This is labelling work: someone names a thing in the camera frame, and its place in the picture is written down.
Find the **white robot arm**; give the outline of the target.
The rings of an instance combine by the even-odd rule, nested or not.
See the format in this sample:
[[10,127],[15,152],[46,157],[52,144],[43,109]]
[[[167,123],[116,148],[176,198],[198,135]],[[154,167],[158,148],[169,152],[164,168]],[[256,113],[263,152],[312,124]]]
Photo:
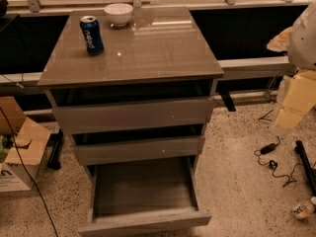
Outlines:
[[283,136],[316,106],[316,1],[291,27],[271,39],[267,49],[286,51],[289,63],[295,67],[295,74],[284,76],[279,85],[270,126],[273,135]]

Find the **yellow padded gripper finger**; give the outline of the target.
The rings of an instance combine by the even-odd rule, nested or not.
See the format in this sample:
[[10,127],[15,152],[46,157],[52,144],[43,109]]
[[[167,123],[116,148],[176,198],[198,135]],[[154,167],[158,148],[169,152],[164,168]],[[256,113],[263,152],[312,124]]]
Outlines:
[[284,76],[276,96],[271,132],[283,136],[293,130],[316,106],[316,72],[303,70],[293,77]]

